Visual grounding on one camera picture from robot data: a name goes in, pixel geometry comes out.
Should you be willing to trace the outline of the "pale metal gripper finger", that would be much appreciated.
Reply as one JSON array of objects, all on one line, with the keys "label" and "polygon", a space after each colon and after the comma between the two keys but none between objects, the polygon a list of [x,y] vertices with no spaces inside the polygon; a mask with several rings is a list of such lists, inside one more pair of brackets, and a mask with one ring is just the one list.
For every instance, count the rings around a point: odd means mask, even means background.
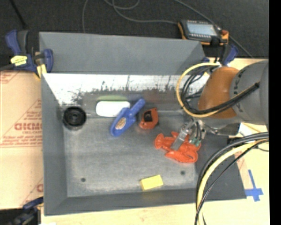
[{"label": "pale metal gripper finger", "polygon": [[175,141],[171,145],[171,149],[173,150],[178,150],[180,146],[183,144],[185,141],[185,138],[189,135],[189,128],[187,125],[184,125],[181,129],[180,132],[178,133]]}]

